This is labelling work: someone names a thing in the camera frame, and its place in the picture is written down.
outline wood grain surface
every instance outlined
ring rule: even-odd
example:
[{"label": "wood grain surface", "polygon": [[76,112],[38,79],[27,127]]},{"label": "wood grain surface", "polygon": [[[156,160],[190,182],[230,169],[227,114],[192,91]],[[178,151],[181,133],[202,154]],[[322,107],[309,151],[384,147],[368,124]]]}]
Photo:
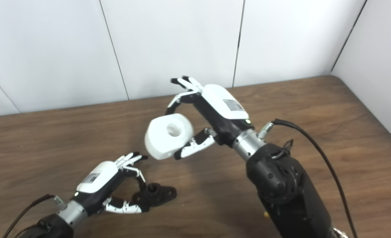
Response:
[{"label": "wood grain surface", "polygon": [[[260,129],[274,118],[308,131],[331,160],[351,208],[359,237],[391,237],[391,135],[335,77],[317,77],[230,89]],[[46,193],[69,199],[100,162],[132,151],[146,153],[144,134],[172,96],[0,117],[0,237],[30,202]],[[195,131],[207,122],[190,105],[178,110]],[[297,131],[276,126],[266,138],[295,139],[292,155],[305,167],[334,226],[351,234],[330,172]],[[137,215],[102,213],[87,219],[75,237],[267,237],[279,234],[245,175],[244,161],[213,145],[180,161],[150,158],[137,164],[148,182],[176,187],[178,197]],[[129,199],[137,183],[114,193]],[[56,211],[33,208],[12,235]]]}]

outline black bracket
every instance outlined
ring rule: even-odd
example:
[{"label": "black bracket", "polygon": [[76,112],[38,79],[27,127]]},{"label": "black bracket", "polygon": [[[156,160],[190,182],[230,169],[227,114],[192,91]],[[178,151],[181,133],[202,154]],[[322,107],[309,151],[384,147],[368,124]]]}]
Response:
[{"label": "black bracket", "polygon": [[162,186],[158,183],[150,183],[147,187],[132,196],[130,205],[136,204],[142,212],[149,211],[150,207],[157,207],[175,199],[176,188]]}]

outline white fingertip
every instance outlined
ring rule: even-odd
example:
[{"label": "white fingertip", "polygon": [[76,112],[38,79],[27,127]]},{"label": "white fingertip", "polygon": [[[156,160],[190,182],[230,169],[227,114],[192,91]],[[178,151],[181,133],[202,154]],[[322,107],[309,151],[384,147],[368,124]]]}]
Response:
[{"label": "white fingertip", "polygon": [[199,83],[197,80],[195,80],[193,77],[189,77],[188,80],[194,84],[195,86],[201,86],[201,83]]},{"label": "white fingertip", "polygon": [[127,154],[127,155],[125,156],[124,160],[129,160],[130,158],[132,158],[133,155],[134,155],[133,152]]},{"label": "white fingertip", "polygon": [[117,160],[115,160],[115,163],[118,164],[121,160],[125,158],[124,155],[120,156]]},{"label": "white fingertip", "polygon": [[136,161],[139,161],[142,158],[142,155],[138,155],[134,158],[129,159],[129,161],[134,164]]},{"label": "white fingertip", "polygon": [[145,182],[145,178],[144,178],[144,176],[142,175],[142,172],[141,172],[141,170],[139,171],[139,176],[141,177],[141,179]]},{"label": "white fingertip", "polygon": [[186,80],[183,80],[181,78],[178,78],[177,81],[179,83],[181,83],[183,86],[185,86],[187,89],[191,89],[192,91],[196,91],[198,92],[199,89],[197,88],[197,86],[193,85],[192,83],[186,81]]}]

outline barcode label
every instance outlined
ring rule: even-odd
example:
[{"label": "barcode label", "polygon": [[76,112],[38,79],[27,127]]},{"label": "barcode label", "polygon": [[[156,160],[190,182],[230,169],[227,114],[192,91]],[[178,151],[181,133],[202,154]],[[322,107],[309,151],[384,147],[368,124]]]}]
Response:
[{"label": "barcode label", "polygon": [[236,100],[231,100],[231,99],[223,99],[224,103],[226,106],[229,108],[231,111],[245,111],[241,105],[239,105],[238,101]]},{"label": "barcode label", "polygon": [[100,173],[92,173],[85,177],[81,183],[93,183],[95,179],[100,175]]}]

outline robotic hand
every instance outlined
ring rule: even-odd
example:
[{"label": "robotic hand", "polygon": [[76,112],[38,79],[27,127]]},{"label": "robotic hand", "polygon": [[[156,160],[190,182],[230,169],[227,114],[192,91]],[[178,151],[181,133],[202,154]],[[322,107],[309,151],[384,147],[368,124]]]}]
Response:
[{"label": "robotic hand", "polygon": [[248,113],[225,88],[202,86],[186,76],[173,78],[171,82],[187,92],[173,98],[166,115],[173,114],[181,103],[190,103],[212,126],[176,151],[175,159],[192,155],[214,142],[225,144],[246,162],[247,176],[283,238],[348,238],[331,225],[329,213],[307,172],[291,157],[293,141],[280,147],[263,140],[274,124],[290,122],[277,119],[257,133]]},{"label": "robotic hand", "polygon": [[[19,237],[72,238],[73,231],[77,226],[91,215],[99,214],[102,211],[119,214],[143,213],[149,211],[150,207],[159,206],[175,199],[177,195],[175,188],[164,187],[158,183],[146,185],[141,171],[133,167],[136,162],[147,158],[138,152],[132,152],[121,156],[114,162],[100,163],[78,185],[76,192],[67,204],[58,196],[54,196],[59,211],[28,227]],[[140,189],[132,196],[130,202],[111,196],[112,192],[127,177],[135,177]]]}]

